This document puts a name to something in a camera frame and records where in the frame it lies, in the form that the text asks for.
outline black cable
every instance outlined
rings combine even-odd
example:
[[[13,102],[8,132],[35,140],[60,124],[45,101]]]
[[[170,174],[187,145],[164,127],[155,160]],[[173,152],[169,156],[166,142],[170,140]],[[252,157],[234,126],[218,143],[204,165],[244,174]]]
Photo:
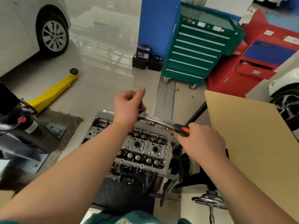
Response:
[[[12,129],[7,130],[7,131],[2,131],[2,132],[4,132],[4,133],[0,134],[0,136],[4,135],[4,134],[6,134],[6,133],[10,133],[10,132],[12,132],[14,129],[16,129],[16,128],[21,124],[21,122],[23,121],[23,118],[24,118],[24,116],[22,116],[22,119],[20,120],[20,122],[19,122],[17,125],[15,125]]]

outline car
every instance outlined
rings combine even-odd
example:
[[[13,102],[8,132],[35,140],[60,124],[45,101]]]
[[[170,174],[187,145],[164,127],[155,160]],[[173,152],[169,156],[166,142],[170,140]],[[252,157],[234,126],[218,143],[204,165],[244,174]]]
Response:
[[[39,51],[64,53],[70,26],[65,0],[0,0],[0,76]]]
[[[268,5],[270,8],[276,8],[279,7],[284,1],[287,0],[254,0],[255,3],[263,3],[265,5]]]
[[[268,87],[273,103],[291,131],[299,128],[299,67],[271,82]]]

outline wheel arch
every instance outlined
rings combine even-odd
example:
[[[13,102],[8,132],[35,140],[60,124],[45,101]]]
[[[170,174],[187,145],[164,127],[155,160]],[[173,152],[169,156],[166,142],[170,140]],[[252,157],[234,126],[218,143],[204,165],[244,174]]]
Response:
[[[299,82],[292,83],[281,87],[279,90],[274,92],[271,97],[275,97],[277,94],[281,93],[282,91],[289,90],[289,89],[299,89]]]
[[[36,22],[35,22],[35,29],[36,29],[36,31],[37,31],[38,24],[43,19],[43,16],[45,16],[45,15],[47,15],[49,13],[54,13],[54,14],[60,16],[65,21],[65,24],[66,24],[66,26],[69,29],[69,24],[68,24],[68,22],[67,22],[67,20],[66,20],[66,18],[64,16],[64,14],[62,13],[62,11],[58,7],[56,7],[55,5],[48,4],[48,5],[45,5],[44,7],[42,7],[40,9],[40,11],[39,11],[39,13],[38,13],[38,15],[36,17]]]

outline person's left hand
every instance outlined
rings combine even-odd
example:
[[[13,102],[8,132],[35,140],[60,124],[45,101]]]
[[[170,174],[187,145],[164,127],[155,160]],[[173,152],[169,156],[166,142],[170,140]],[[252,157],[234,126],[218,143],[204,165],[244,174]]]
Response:
[[[139,109],[145,111],[147,108],[142,103],[145,88],[141,88],[137,93],[133,90],[126,91],[114,99],[114,120],[132,128],[137,121]]]

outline engine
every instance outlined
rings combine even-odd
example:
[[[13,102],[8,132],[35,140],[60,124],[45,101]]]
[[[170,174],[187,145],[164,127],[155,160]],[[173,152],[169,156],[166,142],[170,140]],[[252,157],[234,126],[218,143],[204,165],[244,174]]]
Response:
[[[98,112],[82,144],[112,124],[113,118],[113,114]],[[173,182],[171,184],[173,188],[179,180],[176,173],[168,173],[172,151],[177,146],[171,138],[171,131],[160,125],[157,127],[147,121],[136,122],[120,148],[107,177],[127,181],[128,184],[139,181],[143,186],[143,193],[147,195],[160,189],[164,177],[172,178],[169,183]],[[179,166],[179,160],[174,160],[172,164]]]

